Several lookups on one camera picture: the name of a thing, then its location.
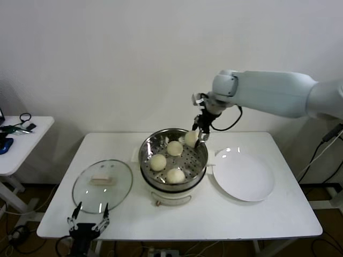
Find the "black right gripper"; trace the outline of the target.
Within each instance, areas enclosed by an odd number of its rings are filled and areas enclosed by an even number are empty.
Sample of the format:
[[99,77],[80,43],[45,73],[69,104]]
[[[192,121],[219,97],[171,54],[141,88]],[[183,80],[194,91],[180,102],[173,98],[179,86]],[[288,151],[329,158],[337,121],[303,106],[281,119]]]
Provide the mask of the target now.
[[207,109],[202,109],[201,114],[197,115],[193,120],[193,125],[191,130],[195,131],[198,130],[198,138],[196,141],[196,147],[203,145],[209,139],[210,134],[206,133],[210,131],[210,126],[212,122],[217,119],[221,113],[219,114],[212,114]]

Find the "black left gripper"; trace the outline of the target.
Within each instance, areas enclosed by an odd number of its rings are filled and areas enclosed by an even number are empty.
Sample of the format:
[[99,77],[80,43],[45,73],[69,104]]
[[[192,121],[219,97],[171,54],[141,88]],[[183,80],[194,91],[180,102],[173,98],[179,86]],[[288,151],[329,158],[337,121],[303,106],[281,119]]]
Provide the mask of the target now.
[[97,239],[100,232],[104,232],[109,225],[109,209],[106,204],[103,217],[100,223],[76,223],[81,210],[81,202],[74,209],[72,216],[67,218],[70,236],[73,239],[69,256],[87,256],[91,242]]

